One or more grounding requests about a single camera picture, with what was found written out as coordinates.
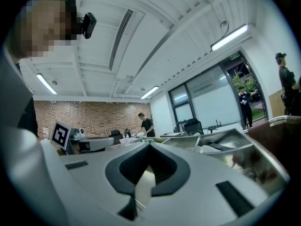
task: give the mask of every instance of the white ceiling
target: white ceiling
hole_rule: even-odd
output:
[[[229,22],[229,32],[256,21],[254,0],[76,0],[83,17],[97,19],[93,35],[72,46],[56,46],[44,57],[21,61],[21,71],[35,99],[135,101],[154,86],[173,83],[177,75],[210,53]],[[126,11],[134,11],[118,47],[112,71],[111,50]],[[57,96],[38,81],[42,73]]]

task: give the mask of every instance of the black chair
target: black chair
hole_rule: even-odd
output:
[[[120,144],[120,139],[123,139],[123,135],[119,130],[111,130],[111,135],[109,137],[114,138],[114,145]]]
[[[198,121],[196,118],[187,120],[187,123],[184,125],[184,129],[188,135],[200,133],[201,135],[204,134],[202,123]]]

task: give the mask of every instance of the man in black shirt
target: man in black shirt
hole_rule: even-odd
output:
[[[155,137],[154,126],[151,119],[146,118],[143,113],[139,113],[138,117],[140,120],[142,120],[141,129],[138,131],[138,133],[141,132],[143,128],[145,128],[144,135],[146,135],[147,137]]]
[[[277,53],[275,59],[279,65],[279,77],[284,91],[283,102],[289,115],[301,116],[301,105],[299,100],[300,86],[294,78],[293,72],[286,68],[286,54]]]
[[[252,93],[246,93],[243,87],[239,88],[239,100],[240,100],[240,105],[241,105],[241,110],[243,113],[243,117],[244,117],[244,122],[245,122],[245,126],[246,126],[246,118],[248,117],[248,121],[249,121],[249,126],[252,126],[252,109],[249,105],[249,97],[252,95],[255,95],[257,93],[257,90],[255,90],[255,92]]]
[[[21,59],[42,57],[56,40],[74,40],[80,33],[75,0],[33,0],[28,5],[30,8],[22,8],[6,40],[10,58],[19,71]],[[38,136],[33,99],[18,127]]]

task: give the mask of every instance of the fluorescent light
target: fluorescent light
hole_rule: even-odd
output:
[[[239,35],[245,33],[248,30],[248,25],[242,25],[241,27],[237,28],[233,32],[229,33],[226,37],[220,39],[218,42],[211,45],[212,51],[218,50],[220,47],[224,46],[225,44],[229,43]]]
[[[144,96],[142,96],[140,99],[145,99],[147,96],[149,96],[152,92],[154,92],[155,90],[159,89],[159,86],[155,86],[154,88],[152,88],[149,92],[147,92]]]
[[[50,92],[54,95],[56,95],[56,91],[49,85],[49,83],[47,82],[47,80],[44,78],[44,76],[41,73],[37,74],[38,79],[43,83],[43,85],[46,86],[47,89],[50,90]]]
[[[185,95],[182,95],[182,96],[179,96],[179,97],[175,98],[174,100],[180,99],[180,98],[182,98],[182,97],[184,97],[184,96],[186,96],[186,94],[185,94]]]

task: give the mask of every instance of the exit sign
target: exit sign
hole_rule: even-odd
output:
[[[235,54],[231,55],[229,58],[230,58],[231,60],[233,60],[233,59],[235,59],[235,58],[237,58],[237,57],[239,57],[239,53],[235,53]]]

